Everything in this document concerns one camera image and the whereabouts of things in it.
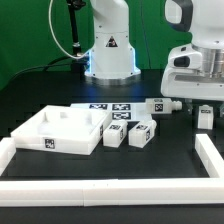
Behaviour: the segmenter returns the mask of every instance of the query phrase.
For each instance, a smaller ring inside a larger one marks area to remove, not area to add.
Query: white tray
[[[17,148],[90,155],[111,112],[47,106],[11,133]]]

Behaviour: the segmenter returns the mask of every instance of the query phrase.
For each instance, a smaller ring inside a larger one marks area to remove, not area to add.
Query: black cable
[[[50,68],[50,67],[49,67],[50,65],[54,65],[54,64],[56,64],[56,63],[58,63],[58,62],[60,62],[60,61],[64,61],[64,60],[67,60],[67,59],[70,59],[70,57],[68,57],[68,56],[63,56],[63,57],[60,57],[60,58],[57,58],[57,59],[51,61],[51,62],[48,63],[47,66],[43,69],[43,72],[46,72],[46,71]]]
[[[14,74],[14,76],[9,81],[11,82],[15,78],[17,78],[19,75],[22,75],[22,74],[24,74],[26,72],[29,72],[29,71],[33,71],[33,70],[37,70],[37,69],[44,69],[46,67],[53,68],[53,67],[62,67],[62,66],[67,66],[67,65],[71,65],[71,63],[61,64],[61,65],[43,65],[43,66],[36,66],[36,67],[27,68],[27,69],[21,70],[21,71],[17,72],[16,74]]]
[[[139,2],[140,2],[140,14],[141,14],[142,30],[143,30],[144,41],[145,41],[146,51],[147,51],[147,56],[148,56],[149,69],[152,69],[149,43],[147,41],[147,35],[146,35],[145,23],[144,23],[144,16],[143,16],[143,2],[142,2],[142,0],[139,0]]]

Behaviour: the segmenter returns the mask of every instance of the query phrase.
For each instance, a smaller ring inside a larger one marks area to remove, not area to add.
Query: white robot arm
[[[165,15],[191,44],[169,55],[161,92],[165,96],[224,101],[223,0],[167,0]]]
[[[140,79],[136,67],[135,49],[129,43],[129,8],[125,0],[90,0],[94,16],[94,46],[88,51],[89,68],[85,78],[101,85],[123,85]],[[73,59],[58,43],[51,24],[53,38],[59,48]]]

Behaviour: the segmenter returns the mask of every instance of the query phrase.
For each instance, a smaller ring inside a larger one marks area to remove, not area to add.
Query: small white cube
[[[214,112],[213,107],[204,105],[199,107],[198,128],[199,129],[213,129]]]
[[[143,148],[155,135],[156,121],[141,121],[129,131],[129,145]]]
[[[118,148],[127,135],[127,121],[112,121],[103,133],[103,145]]]

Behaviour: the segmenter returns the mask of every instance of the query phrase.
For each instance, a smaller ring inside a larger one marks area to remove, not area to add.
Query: cube
[[[143,148],[155,135],[156,121],[141,121],[129,131],[129,145]]]
[[[113,121],[103,133],[103,145],[118,148],[127,135],[127,121]]]

